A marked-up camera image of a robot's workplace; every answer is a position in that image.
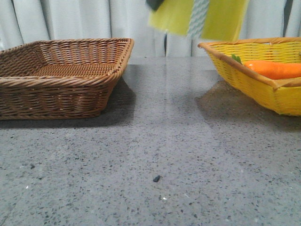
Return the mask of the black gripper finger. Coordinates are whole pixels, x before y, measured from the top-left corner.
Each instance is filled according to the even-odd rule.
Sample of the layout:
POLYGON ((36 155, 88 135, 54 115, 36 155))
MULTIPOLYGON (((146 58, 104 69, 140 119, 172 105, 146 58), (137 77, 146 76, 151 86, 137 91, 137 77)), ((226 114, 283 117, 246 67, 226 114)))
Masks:
POLYGON ((163 4, 164 0, 146 0, 145 2, 151 10, 158 10, 158 8, 163 4))

